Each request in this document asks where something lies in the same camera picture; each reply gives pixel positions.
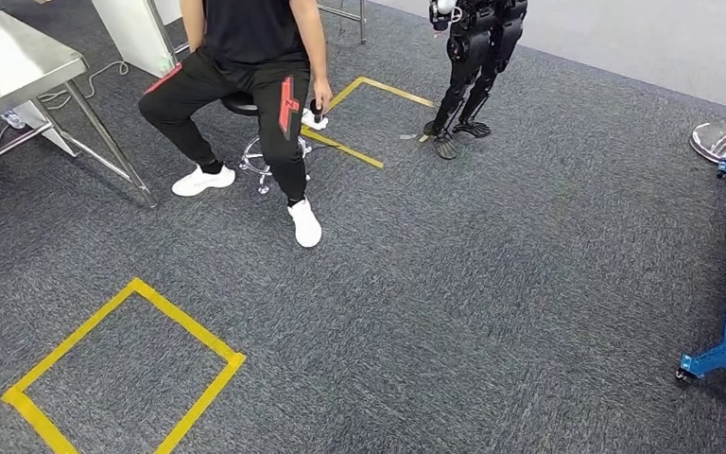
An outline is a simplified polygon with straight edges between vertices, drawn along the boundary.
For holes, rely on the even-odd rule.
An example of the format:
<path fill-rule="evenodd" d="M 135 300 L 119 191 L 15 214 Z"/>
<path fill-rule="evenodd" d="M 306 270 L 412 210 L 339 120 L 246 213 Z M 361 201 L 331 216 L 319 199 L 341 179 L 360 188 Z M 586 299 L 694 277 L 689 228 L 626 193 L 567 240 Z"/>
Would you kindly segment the person's hand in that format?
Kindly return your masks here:
<path fill-rule="evenodd" d="M 313 95 L 315 112 L 325 113 L 330 106 L 333 93 L 327 78 L 315 78 L 313 80 Z"/>

